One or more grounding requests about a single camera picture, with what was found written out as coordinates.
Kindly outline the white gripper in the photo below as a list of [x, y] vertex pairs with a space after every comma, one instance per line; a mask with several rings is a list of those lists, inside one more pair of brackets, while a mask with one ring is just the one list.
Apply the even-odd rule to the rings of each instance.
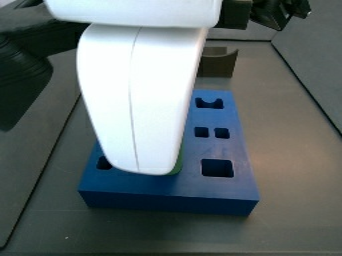
[[83, 98], [105, 156], [121, 170], [177, 167], [208, 30], [93, 24], [78, 46]]

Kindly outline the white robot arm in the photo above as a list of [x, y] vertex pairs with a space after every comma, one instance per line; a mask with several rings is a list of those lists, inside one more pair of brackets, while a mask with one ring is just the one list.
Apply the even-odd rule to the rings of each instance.
[[190, 98], [222, 0], [45, 0], [86, 23], [77, 54], [83, 99], [105, 156], [121, 170], [177, 169]]

